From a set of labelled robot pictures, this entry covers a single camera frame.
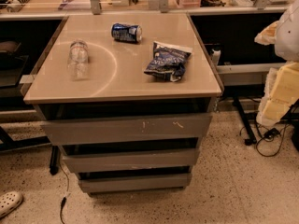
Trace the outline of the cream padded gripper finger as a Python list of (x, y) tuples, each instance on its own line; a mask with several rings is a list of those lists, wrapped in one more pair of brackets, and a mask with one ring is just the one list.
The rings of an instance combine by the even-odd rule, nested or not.
[(275, 21), (258, 33), (254, 41), (262, 45), (275, 45), (275, 53), (286, 63), (279, 69), (271, 68), (266, 76), (256, 121), (273, 126), (299, 99), (299, 24)]

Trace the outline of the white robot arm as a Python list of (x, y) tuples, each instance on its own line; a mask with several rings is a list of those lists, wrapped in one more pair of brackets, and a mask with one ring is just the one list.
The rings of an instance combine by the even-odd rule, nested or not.
[(279, 69), (271, 68), (266, 76), (256, 121), (273, 126), (299, 99), (299, 0), (295, 0), (278, 21), (258, 33), (254, 41), (273, 44), (275, 54), (286, 61)]

